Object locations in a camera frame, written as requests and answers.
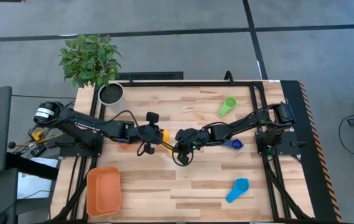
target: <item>white paper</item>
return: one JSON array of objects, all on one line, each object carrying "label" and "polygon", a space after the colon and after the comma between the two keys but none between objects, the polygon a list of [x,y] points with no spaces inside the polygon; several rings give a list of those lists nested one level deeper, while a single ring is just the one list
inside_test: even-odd
[{"label": "white paper", "polygon": [[[46,158],[31,158],[32,161],[45,164],[51,167],[56,167],[58,160],[46,159]],[[31,194],[38,192],[39,190],[48,190],[51,188],[51,180],[40,178],[34,175],[28,175],[24,173],[18,173],[17,177],[17,199],[25,198]],[[50,195],[49,192],[39,192],[29,198],[47,198]]]}]

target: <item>green leaves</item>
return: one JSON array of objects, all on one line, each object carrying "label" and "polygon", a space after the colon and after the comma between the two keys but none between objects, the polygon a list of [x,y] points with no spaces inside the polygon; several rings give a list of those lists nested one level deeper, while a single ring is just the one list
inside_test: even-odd
[{"label": "green leaves", "polygon": [[64,80],[71,78],[73,86],[102,86],[118,77],[121,65],[116,57],[120,56],[116,45],[110,44],[109,36],[79,35],[76,39],[66,40],[60,49]]}]

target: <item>green measuring cup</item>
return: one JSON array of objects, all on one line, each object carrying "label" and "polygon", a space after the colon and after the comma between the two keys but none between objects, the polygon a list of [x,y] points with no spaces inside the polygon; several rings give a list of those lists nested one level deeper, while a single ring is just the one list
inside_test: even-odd
[{"label": "green measuring cup", "polygon": [[235,97],[227,97],[224,100],[224,104],[221,109],[218,111],[218,116],[223,117],[228,111],[232,110],[236,107],[236,98]]}]

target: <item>wooden tabletop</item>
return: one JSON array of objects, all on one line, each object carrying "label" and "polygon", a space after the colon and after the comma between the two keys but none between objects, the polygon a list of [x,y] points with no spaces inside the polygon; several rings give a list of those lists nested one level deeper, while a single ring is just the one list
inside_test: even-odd
[{"label": "wooden tabletop", "polygon": [[[284,101],[279,82],[264,81],[268,104]],[[89,114],[94,90],[79,89],[75,110]],[[227,96],[237,99],[237,107],[223,118],[217,111]],[[125,99],[139,124],[146,124],[146,113],[160,114],[159,126],[170,131],[170,143],[179,129],[196,128],[215,121],[230,123],[253,111],[249,88],[245,86],[125,87]],[[106,110],[105,120],[114,116]],[[129,115],[119,119],[132,120]],[[139,145],[122,147],[105,140],[97,167],[116,166],[121,172],[121,209],[114,215],[89,218],[89,222],[236,222],[271,221],[263,162],[257,153],[255,130],[234,138],[244,148],[203,147],[195,152],[191,165],[174,164],[170,152],[157,146],[153,155],[137,157]],[[286,190],[296,204],[313,217],[301,163],[292,156],[279,156]],[[59,213],[67,201],[74,157],[62,160],[51,205]],[[77,175],[72,185],[72,192]],[[249,190],[232,203],[225,197],[239,178],[249,179]],[[279,216],[283,217],[281,198],[275,190]],[[85,192],[77,217],[82,217]]]}]

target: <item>orange and black striped edge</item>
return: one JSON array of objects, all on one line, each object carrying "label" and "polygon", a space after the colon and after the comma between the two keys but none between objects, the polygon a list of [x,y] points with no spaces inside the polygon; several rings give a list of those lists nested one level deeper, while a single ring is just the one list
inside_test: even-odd
[{"label": "orange and black striped edge", "polygon": [[309,123],[310,123],[311,128],[312,128],[312,134],[313,134],[314,139],[315,139],[315,145],[316,145],[316,148],[318,150],[318,156],[319,156],[319,159],[320,159],[320,164],[322,165],[322,170],[324,172],[325,180],[326,180],[326,183],[327,183],[328,192],[330,194],[330,198],[331,198],[332,204],[334,206],[334,212],[336,213],[336,219],[337,219],[338,222],[342,222],[343,220],[341,218],[340,209],[338,208],[337,199],[336,199],[336,196],[335,196],[334,191],[333,191],[332,181],[330,180],[330,174],[328,173],[328,170],[327,170],[327,166],[326,166],[326,162],[325,162],[325,158],[324,158],[324,153],[323,153],[322,147],[320,147],[319,134],[318,134],[318,132],[316,130],[316,127],[315,127],[314,118],[312,117],[312,112],[311,112],[311,108],[309,106],[307,92],[305,91],[304,84],[301,81],[299,81],[299,84],[300,84],[300,87],[301,87],[302,97],[304,98],[305,107],[307,109]]}]

